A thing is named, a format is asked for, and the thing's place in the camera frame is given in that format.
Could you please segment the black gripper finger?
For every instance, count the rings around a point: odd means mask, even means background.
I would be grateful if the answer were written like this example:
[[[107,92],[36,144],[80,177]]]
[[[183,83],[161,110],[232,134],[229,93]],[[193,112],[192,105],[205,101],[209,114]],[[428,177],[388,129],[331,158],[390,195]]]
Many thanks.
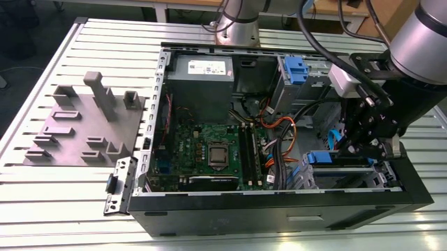
[[[340,155],[355,155],[363,158],[386,160],[391,158],[391,145],[386,142],[374,140],[376,144],[356,143],[342,138],[338,142],[338,151]]]
[[[370,119],[370,105],[363,99],[344,99],[342,101],[340,122],[344,128],[343,137],[336,143],[340,154],[356,154],[367,144]]]

